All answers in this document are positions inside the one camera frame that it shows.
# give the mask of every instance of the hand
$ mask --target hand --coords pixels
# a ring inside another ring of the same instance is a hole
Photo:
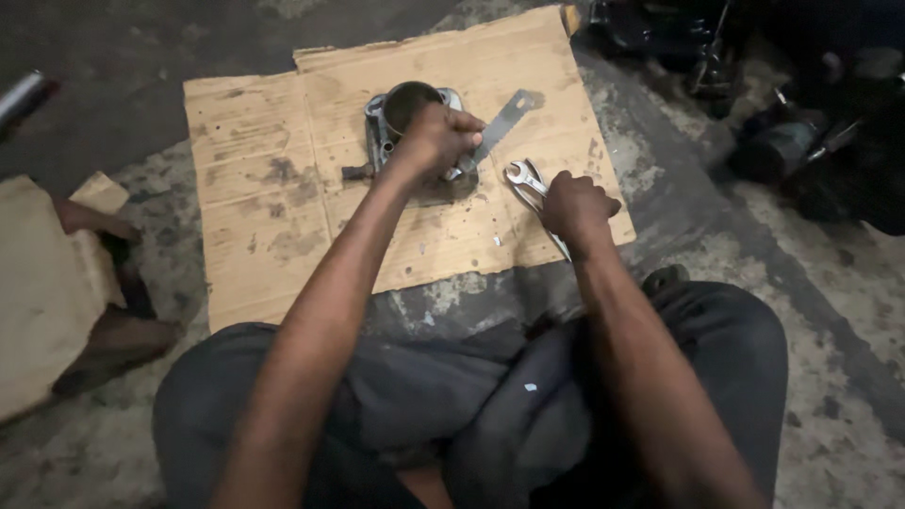
[[[428,102],[413,116],[380,173],[410,183],[439,177],[462,154],[481,145],[480,131],[485,127],[487,124],[469,113]]]
[[[572,178],[569,172],[561,171],[550,183],[541,221],[547,230],[559,235],[569,251],[575,251],[573,255],[587,257],[594,245],[613,242],[607,221],[621,207],[590,177]]]

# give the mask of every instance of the hacksaw blade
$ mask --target hacksaw blade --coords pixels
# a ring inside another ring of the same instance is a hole
[[[497,116],[487,125],[482,133],[484,140],[481,145],[474,151],[474,155],[459,165],[462,171],[472,171],[478,167],[478,163],[490,155],[491,150],[506,137],[506,134],[515,127],[519,120],[525,116],[525,113],[534,108],[534,98],[531,92],[525,89],[519,89],[515,92],[506,106],[497,113]]]

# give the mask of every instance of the concrete floor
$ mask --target concrete floor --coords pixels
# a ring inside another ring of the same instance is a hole
[[[283,72],[292,68],[292,48],[463,28],[543,2],[3,3],[0,80],[25,66],[65,77],[60,96],[0,146],[5,171],[28,172],[60,193],[97,169],[125,186],[132,198],[123,216],[146,233],[138,256],[155,305],[186,331],[163,360],[0,429],[4,507],[106,508],[162,505],[150,406],[173,360],[208,333],[180,82]],[[776,506],[900,506],[905,244],[865,226],[808,223],[762,187],[715,185],[708,172],[731,147],[734,120],[708,120],[674,77],[655,68],[575,49],[638,231],[622,250],[633,273],[681,262],[695,279],[758,295],[786,328]],[[772,84],[785,79],[758,59],[746,70],[748,94],[733,119],[762,107]],[[376,296],[366,327],[400,341],[462,338],[577,302],[566,264],[461,274]]]

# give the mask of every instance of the forearm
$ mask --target forearm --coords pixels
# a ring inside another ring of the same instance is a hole
[[[676,504],[763,507],[689,362],[605,239],[576,261],[605,385],[642,461]]]
[[[375,180],[286,314],[233,434],[212,507],[298,506],[406,186]]]

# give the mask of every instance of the dark pants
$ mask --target dark pants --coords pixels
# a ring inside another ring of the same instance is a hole
[[[722,283],[677,283],[652,302],[772,497],[787,378],[779,320]],[[260,323],[219,331],[164,379],[154,439],[171,507],[206,506],[275,332]],[[531,342],[510,324],[457,342],[361,338],[305,507],[420,507],[387,459],[425,447],[443,458],[457,506],[650,504],[655,493],[599,385],[589,336],[578,320]]]

